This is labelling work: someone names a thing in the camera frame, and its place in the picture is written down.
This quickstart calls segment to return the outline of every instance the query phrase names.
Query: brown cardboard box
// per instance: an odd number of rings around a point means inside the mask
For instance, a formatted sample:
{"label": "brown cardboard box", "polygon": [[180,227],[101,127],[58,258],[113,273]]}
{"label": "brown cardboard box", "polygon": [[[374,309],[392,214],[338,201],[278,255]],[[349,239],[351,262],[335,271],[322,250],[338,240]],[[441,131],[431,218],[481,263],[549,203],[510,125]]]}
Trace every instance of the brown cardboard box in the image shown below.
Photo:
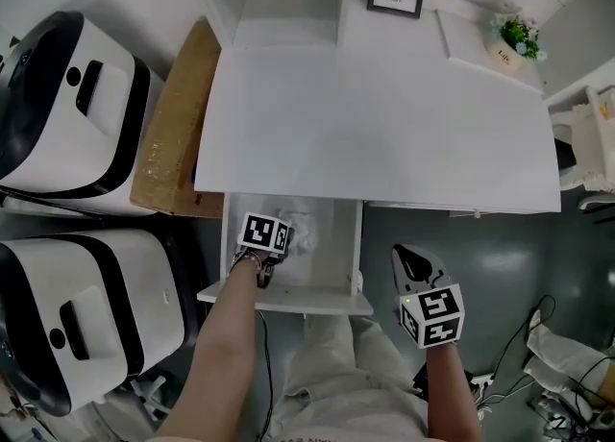
{"label": "brown cardboard box", "polygon": [[195,192],[192,174],[220,45],[197,22],[173,63],[140,150],[131,202],[170,215],[222,217],[224,195]]}

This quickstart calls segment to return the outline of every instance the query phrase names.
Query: black handle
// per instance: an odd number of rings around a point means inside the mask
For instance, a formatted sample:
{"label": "black handle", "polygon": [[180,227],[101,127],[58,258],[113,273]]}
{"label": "black handle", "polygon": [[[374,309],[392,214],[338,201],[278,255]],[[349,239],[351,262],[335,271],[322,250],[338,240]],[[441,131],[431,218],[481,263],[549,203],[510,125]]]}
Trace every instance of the black handle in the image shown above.
{"label": "black handle", "polygon": [[66,302],[66,304],[60,307],[60,320],[64,326],[66,341],[68,341],[68,345],[70,345],[75,358],[78,360],[89,360],[84,336],[81,333],[77,314],[75,313],[75,306],[72,301]]}
{"label": "black handle", "polygon": [[89,103],[92,101],[92,95],[94,95],[101,69],[103,69],[103,64],[99,61],[90,61],[87,65],[86,74],[79,87],[79,92],[77,92],[76,100],[77,109],[83,115],[87,115]]}

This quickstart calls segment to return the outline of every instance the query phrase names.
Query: white pants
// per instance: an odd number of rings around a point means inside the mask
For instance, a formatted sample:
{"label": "white pants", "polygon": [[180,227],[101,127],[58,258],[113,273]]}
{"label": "white pants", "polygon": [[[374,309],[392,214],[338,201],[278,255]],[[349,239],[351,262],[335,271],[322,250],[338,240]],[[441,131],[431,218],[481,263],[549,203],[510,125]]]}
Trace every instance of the white pants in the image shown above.
{"label": "white pants", "polygon": [[412,392],[406,361],[371,317],[311,315],[304,330],[304,344],[286,369],[270,436],[277,436],[310,402],[387,385]]}
{"label": "white pants", "polygon": [[[536,356],[526,365],[530,374],[552,392],[574,390],[592,367],[606,355],[577,341],[553,334],[544,324],[529,332],[528,348]],[[582,386],[598,392],[603,385],[609,360],[602,361],[583,379]]]}

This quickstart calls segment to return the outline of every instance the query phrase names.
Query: person's left arm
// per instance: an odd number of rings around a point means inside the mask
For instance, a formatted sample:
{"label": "person's left arm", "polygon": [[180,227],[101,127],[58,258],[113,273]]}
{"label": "person's left arm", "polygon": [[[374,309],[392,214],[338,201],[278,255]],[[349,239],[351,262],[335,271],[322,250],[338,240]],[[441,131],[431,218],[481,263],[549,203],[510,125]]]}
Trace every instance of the person's left arm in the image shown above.
{"label": "person's left arm", "polygon": [[256,367],[257,267],[240,261],[201,328],[180,399],[156,437],[232,442]]}

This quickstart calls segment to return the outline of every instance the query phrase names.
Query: forearm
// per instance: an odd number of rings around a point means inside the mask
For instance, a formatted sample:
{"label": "forearm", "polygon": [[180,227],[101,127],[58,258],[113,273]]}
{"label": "forearm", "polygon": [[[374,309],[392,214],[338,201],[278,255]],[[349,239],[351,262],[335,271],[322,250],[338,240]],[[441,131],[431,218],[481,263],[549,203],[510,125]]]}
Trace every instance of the forearm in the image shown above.
{"label": "forearm", "polygon": [[158,436],[230,442],[256,365],[256,266],[241,261],[201,328],[184,391]]}
{"label": "forearm", "polygon": [[427,350],[429,432],[445,442],[480,441],[480,424],[463,366],[452,343]]}

